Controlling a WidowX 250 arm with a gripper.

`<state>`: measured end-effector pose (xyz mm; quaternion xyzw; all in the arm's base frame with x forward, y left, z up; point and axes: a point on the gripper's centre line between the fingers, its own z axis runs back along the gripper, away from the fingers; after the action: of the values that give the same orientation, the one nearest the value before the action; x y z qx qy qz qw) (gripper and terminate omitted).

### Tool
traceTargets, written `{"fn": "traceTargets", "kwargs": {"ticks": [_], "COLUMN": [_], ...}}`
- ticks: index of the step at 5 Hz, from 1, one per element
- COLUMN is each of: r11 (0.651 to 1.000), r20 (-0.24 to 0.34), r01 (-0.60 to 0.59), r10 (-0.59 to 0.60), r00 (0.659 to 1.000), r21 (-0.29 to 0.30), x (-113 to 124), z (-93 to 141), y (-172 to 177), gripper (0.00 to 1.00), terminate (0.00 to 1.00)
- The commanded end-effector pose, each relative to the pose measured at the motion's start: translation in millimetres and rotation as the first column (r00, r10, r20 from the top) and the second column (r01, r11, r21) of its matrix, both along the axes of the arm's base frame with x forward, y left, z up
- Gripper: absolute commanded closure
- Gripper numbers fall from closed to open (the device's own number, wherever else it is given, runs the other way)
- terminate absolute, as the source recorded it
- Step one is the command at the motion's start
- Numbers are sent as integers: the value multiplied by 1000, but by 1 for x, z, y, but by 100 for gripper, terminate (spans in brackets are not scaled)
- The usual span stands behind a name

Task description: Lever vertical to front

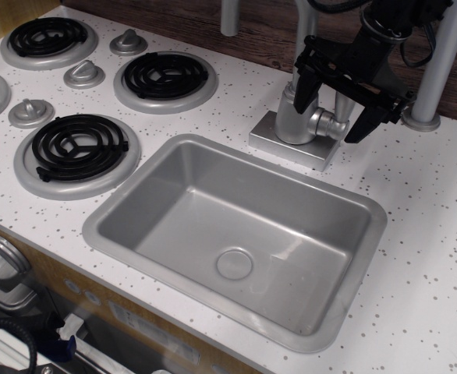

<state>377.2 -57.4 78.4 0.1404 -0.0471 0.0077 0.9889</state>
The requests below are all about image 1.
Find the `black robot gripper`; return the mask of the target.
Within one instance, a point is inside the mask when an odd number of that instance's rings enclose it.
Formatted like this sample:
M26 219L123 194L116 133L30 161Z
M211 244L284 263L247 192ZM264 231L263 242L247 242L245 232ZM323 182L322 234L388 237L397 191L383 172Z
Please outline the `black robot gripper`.
M307 36L295 63L299 80L294 108L303 114L323 84L345 94L365 107L344 139L346 143L359 143L416 99L388 61L394 48L410 34L409 30L393 31L377 21L364 20L350 43Z

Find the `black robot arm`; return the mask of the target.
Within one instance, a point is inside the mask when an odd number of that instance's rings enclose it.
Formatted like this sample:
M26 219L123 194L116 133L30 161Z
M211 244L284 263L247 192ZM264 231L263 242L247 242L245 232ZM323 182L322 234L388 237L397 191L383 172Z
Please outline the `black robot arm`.
M403 50L413 28L422 28L431 49L436 39L431 26L441 20L450 1L346 1L310 6L337 14L361 8L361 27L351 43L308 35L296 59L299 74L294 108L302 114L325 84L364 107L345 137L359 143L381 123L396 123L416 94L393 73L388 57L395 47Z

